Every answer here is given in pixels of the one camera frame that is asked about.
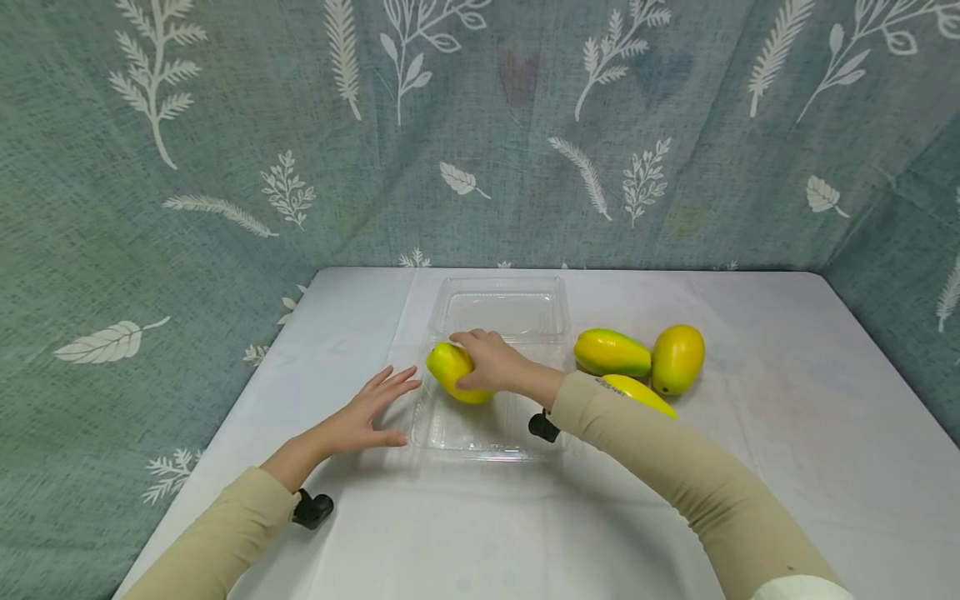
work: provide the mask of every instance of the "white sleeve cuff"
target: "white sleeve cuff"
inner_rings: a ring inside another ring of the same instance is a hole
[[[751,600],[853,600],[853,596],[826,579],[791,575],[763,584]]]

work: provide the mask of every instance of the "hand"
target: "hand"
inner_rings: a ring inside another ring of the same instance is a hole
[[[303,485],[317,465],[334,454],[376,446],[407,445],[402,431],[377,431],[373,419],[391,402],[420,386],[411,379],[416,367],[390,377],[387,367],[353,397],[346,406],[280,447],[260,466],[290,492]]]
[[[473,360],[473,372],[457,381],[462,390],[514,392],[549,410],[563,383],[564,374],[527,359],[503,341],[496,331],[461,331],[450,341],[464,347]]]
[[[378,446],[407,445],[407,436],[402,431],[373,429],[373,419],[377,415],[394,400],[420,386],[418,379],[410,378],[417,372],[417,367],[410,367],[390,377],[393,370],[393,367],[387,367],[375,375],[353,400],[317,425],[316,438],[327,448],[329,454],[344,454]]]

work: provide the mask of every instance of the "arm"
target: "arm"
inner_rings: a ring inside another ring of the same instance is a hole
[[[396,431],[374,431],[373,418],[417,388],[416,368],[387,368],[336,414],[248,468],[224,488],[124,596],[125,600],[224,600],[241,575],[279,538],[311,472],[334,454],[406,445]]]
[[[687,520],[730,600],[796,598],[798,586],[819,594],[809,597],[851,598],[770,490],[719,445],[589,375],[531,363],[495,333],[453,339],[476,364],[458,385],[528,396],[562,430],[610,454]]]

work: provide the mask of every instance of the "black device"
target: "black device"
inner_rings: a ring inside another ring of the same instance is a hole
[[[556,442],[557,436],[560,435],[560,429],[557,428],[557,425],[547,420],[546,409],[543,409],[539,415],[534,415],[530,418],[530,422],[527,423],[527,429],[530,430],[530,433],[538,438],[547,440],[551,444]]]
[[[310,531],[316,531],[333,514],[333,498],[322,493],[311,498],[307,490],[300,488],[300,502],[294,509],[293,521]]]

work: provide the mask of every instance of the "right hand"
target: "right hand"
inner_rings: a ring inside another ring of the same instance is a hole
[[[525,358],[496,331],[460,331],[450,341],[463,346],[473,360],[473,372],[457,381],[459,389],[513,392],[547,409],[553,405],[564,379],[562,372]]]

